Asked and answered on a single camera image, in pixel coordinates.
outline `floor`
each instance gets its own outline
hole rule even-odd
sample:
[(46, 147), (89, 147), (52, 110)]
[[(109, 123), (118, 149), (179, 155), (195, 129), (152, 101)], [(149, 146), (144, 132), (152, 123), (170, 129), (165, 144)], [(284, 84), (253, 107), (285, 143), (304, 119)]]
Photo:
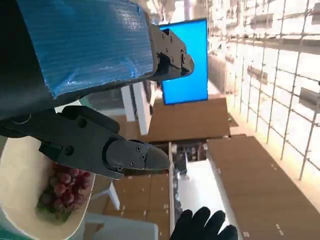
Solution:
[[(178, 193), (182, 208), (190, 209), (194, 213), (202, 207), (209, 208), (211, 214), (219, 210), (226, 212), (228, 206), (223, 202), (209, 160), (188, 162), (186, 167), (187, 176), (180, 177), (178, 180)], [(223, 227), (227, 225), (229, 225), (228, 219)]]

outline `metal shelving rack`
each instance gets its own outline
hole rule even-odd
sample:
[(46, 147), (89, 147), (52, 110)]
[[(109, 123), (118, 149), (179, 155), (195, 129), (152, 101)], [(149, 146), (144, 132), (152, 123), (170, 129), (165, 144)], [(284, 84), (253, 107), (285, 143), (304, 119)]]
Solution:
[[(284, 158), (284, 154), (285, 154), (285, 149), (286, 149), (286, 145), (290, 145), (297, 153), (299, 153), (302, 156), (302, 163), (301, 163), (301, 169), (300, 169), (300, 174), (299, 174), (299, 179), (301, 180), (303, 177), (303, 173), (306, 167), (306, 163), (311, 164), (314, 168), (316, 168), (318, 171), (320, 171), (320, 166), (318, 166), (317, 164), (315, 164), (309, 157), (309, 152), (311, 151), (310, 146), (311, 146), (311, 140), (312, 140), (312, 136), (313, 133), (315, 131), (315, 128), (318, 128), (320, 126), (319, 123), (317, 123), (317, 115), (318, 113), (320, 113), (317, 109), (314, 110), (313, 113), (313, 117), (312, 119), (310, 117), (305, 116), (304, 114), (300, 113), (299, 111), (294, 109), (294, 104), (293, 104), (293, 99), (294, 98), (299, 98), (300, 95), (297, 94), (295, 92), (295, 89), (297, 87), (297, 82), (300, 80), (298, 78), (303, 78), (304, 81), (312, 81), (317, 83), (320, 86), (320, 79), (314, 78), (313, 76), (307, 76), (304, 75), (302, 73), (299, 72), (299, 66), (300, 66), (300, 60), (301, 60), (301, 54), (314, 54), (314, 55), (319, 55), (320, 54), (320, 32), (317, 33), (313, 33), (313, 32), (307, 32), (306, 31), (306, 25), (307, 25), (307, 17), (311, 16), (313, 14), (313, 10), (309, 8), (310, 2), (312, 0), (306, 0), (304, 2), (305, 4), (305, 11), (304, 12), (297, 12), (297, 13), (290, 13), (290, 14), (286, 14), (286, 8), (288, 7), (288, 5), (291, 3), (291, 0), (284, 0), (283, 1), (283, 8), (282, 8), (282, 12), (281, 12), (281, 17), (277, 17), (275, 18), (276, 21), (280, 21), (280, 30), (278, 33), (276, 34), (268, 34), (267, 33), (267, 29), (268, 29), (268, 16), (270, 13), (270, 4), (272, 2), (275, 2), (278, 0), (274, 0), (274, 1), (270, 1), (270, 0), (265, 0), (265, 1), (259, 1), (255, 0), (255, 4), (254, 6), (248, 7), (248, 0), (244, 0), (242, 1), (244, 4), (244, 11), (243, 11), (243, 23), (242, 23), (242, 29), (244, 30), (243, 32), (237, 32), (237, 34), (234, 34), (234, 32), (232, 32), (231, 34), (229, 34), (227, 32), (226, 35), (220, 35), (220, 37), (222, 39), (225, 39), (226, 42), (229, 43), (233, 43), (236, 45), (236, 50), (235, 50), (235, 55), (233, 56), (235, 59), (238, 59), (239, 56), (241, 55), (239, 53), (239, 46), (242, 45), (244, 49), (246, 49), (245, 47), (248, 45), (255, 47), (262, 47), (263, 51), (262, 51), (262, 55), (261, 55), (261, 69), (260, 69), (260, 76), (261, 79), (256, 79), (259, 81), (259, 86), (256, 86), (253, 84), (253, 76), (247, 75), (247, 69), (246, 69), (246, 63), (248, 63), (248, 56), (246, 56), (246, 54), (242, 53), (242, 58), (240, 61), (240, 64), (242, 64), (242, 71), (241, 74), (237, 75), (233, 80), (233, 86), (234, 86), (234, 90), (233, 90), (233, 95), (234, 95), (234, 99), (233, 99), (233, 106), (235, 108), (239, 109), (239, 113), (243, 114), (244, 110), (247, 109), (246, 112), (246, 120), (247, 122), (249, 122), (249, 115), (250, 112), (255, 114), (255, 123), (254, 123), (254, 127), (255, 127), (255, 131), (259, 131), (259, 121), (262, 121), (264, 124), (267, 125), (267, 133), (266, 133), (266, 143), (268, 144), (270, 141), (270, 134), (271, 134), (271, 130), (274, 131), (281, 139), (282, 139), (282, 147), (281, 147), (281, 156), (280, 159), (282, 160)], [(257, 8), (261, 7), (266, 9), (266, 11), (263, 12), (263, 14), (267, 15), (267, 20), (266, 20), (266, 24), (267, 27), (265, 27), (264, 33), (252, 33), (252, 32), (246, 32), (247, 28), (246, 26), (248, 25), (248, 18), (252, 17), (252, 15), (250, 16), (249, 14), (246, 13), (247, 10), (251, 9), (253, 11), (254, 8), (254, 15), (253, 17), (257, 16)], [(297, 32), (293, 32), (293, 33), (287, 33), (284, 32), (284, 23), (286, 19), (292, 19), (292, 18), (303, 18), (303, 25), (302, 25), (302, 30), (301, 32), (297, 33)], [(271, 66), (271, 68), (275, 71), (274, 73), (274, 79), (273, 82), (268, 81), (268, 86), (272, 85), (272, 94), (266, 92), (263, 90), (262, 86), (262, 78), (263, 78), (263, 74), (264, 74), (264, 69), (267, 66), (266, 64), (266, 57), (265, 57), (265, 52), (268, 49), (274, 49), (277, 51), (276, 54), (276, 59), (274, 59), (275, 61), (275, 68), (273, 66)], [(296, 63), (295, 63), (295, 71), (289, 71), (286, 69), (282, 69), (280, 67), (280, 54), (281, 51), (294, 51), (297, 52), (297, 59), (296, 59)], [(286, 73), (289, 74), (290, 76), (293, 77), (293, 84), (292, 84), (292, 89), (286, 89), (285, 87), (281, 86), (281, 84), (279, 84), (277, 82), (279, 73)], [(240, 79), (240, 86), (237, 89), (237, 79)], [(253, 102), (251, 95), (252, 95), (252, 91), (257, 91), (258, 97), (257, 97), (257, 101)], [(276, 96), (276, 91), (277, 90), (282, 90), (285, 93), (287, 93), (288, 95), (290, 95), (289, 98), (289, 105), (285, 104), (281, 99), (278, 99), (278, 97)], [(265, 117), (262, 116), (261, 114), (261, 108), (263, 108), (262, 103), (261, 103), (261, 97), (265, 96), (268, 101), (270, 102), (270, 105), (268, 105), (270, 107), (270, 111), (268, 113), (268, 117), (267, 119)], [(285, 125), (283, 125), (282, 127), (284, 127), (284, 133), (281, 133), (281, 131), (279, 131), (277, 129), (277, 127), (275, 127), (275, 125), (273, 124), (273, 117), (276, 114), (275, 113), (275, 104), (282, 106), (283, 108), (286, 109), (287, 111), (287, 115), (284, 117), (285, 119)], [(307, 121), (310, 124), (310, 130), (309, 130), (309, 135), (306, 141), (306, 145), (305, 145), (305, 149), (301, 149), (299, 146), (297, 146), (296, 144), (294, 144), (292, 141), (290, 141), (290, 138), (288, 137), (290, 134), (290, 130), (289, 130), (289, 124), (291, 119), (291, 116), (293, 115), (293, 113), (297, 116), (299, 116), (301, 119), (303, 119), (304, 121)]]

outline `screw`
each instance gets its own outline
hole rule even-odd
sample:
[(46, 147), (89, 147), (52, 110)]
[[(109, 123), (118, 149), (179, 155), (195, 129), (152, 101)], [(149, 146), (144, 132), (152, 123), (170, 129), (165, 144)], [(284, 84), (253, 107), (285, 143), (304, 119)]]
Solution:
[(146, 154), (142, 154), (141, 157), (140, 157), (140, 159), (141, 159), (142, 161), (144, 161), (144, 160), (146, 159)]
[(67, 146), (64, 150), (64, 154), (67, 156), (71, 156), (75, 152), (75, 149), (73, 146)]

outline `bunch of grapes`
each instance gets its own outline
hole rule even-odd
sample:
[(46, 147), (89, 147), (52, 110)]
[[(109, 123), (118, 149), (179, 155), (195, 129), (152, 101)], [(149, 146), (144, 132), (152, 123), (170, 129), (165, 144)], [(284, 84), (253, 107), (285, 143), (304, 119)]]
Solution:
[(91, 174), (57, 163), (54, 163), (53, 170), (54, 174), (39, 202), (59, 218), (61, 214), (71, 213), (84, 203), (85, 197), (81, 192), (90, 186)]

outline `black glove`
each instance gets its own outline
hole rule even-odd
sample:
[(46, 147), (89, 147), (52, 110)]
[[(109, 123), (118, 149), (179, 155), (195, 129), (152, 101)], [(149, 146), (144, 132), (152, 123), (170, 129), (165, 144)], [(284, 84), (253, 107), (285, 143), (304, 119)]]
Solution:
[(238, 231), (233, 225), (225, 227), (219, 233), (226, 219), (223, 211), (217, 211), (209, 219), (210, 214), (210, 210), (207, 207), (200, 208), (194, 215), (191, 210), (185, 210), (177, 220), (170, 240), (238, 239)]

